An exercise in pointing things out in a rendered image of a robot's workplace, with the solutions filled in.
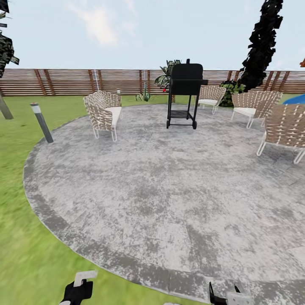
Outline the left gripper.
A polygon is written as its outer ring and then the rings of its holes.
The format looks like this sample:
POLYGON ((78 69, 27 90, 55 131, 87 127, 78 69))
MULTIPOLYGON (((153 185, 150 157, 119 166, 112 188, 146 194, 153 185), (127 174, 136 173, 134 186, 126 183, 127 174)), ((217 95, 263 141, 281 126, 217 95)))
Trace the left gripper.
POLYGON ((65 288, 64 297, 67 297, 68 295, 72 293, 76 293, 80 297, 80 302, 82 302, 83 299, 90 299, 92 296, 92 288, 93 288, 93 282, 87 282, 84 281, 83 284, 79 287, 74 287, 74 283, 68 284, 65 288))

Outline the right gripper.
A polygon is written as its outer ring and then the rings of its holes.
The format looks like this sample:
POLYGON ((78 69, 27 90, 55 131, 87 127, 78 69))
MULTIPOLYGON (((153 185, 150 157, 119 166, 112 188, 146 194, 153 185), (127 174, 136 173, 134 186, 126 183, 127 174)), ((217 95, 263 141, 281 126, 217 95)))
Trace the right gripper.
MULTIPOLYGON (((236 293, 241 293, 239 291, 239 289, 237 288, 236 285, 234 285, 234 288, 235 288, 235 291, 236 293)), ((210 286, 210 302, 213 304, 213 305, 227 305, 226 303, 226 299, 224 298, 219 298, 218 296, 214 296, 214 292, 213 292, 213 289, 212 289, 212 286, 210 286)))

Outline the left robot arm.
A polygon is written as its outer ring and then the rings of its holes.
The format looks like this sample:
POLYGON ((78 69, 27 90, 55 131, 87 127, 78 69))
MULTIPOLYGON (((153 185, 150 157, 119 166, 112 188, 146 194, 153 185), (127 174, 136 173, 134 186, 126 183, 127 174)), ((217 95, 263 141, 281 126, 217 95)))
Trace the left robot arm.
POLYGON ((83 299, 90 299, 92 296, 93 282, 83 280, 95 278, 97 275, 97 270, 77 272, 74 283, 66 286, 64 298, 58 305, 80 305, 83 299))

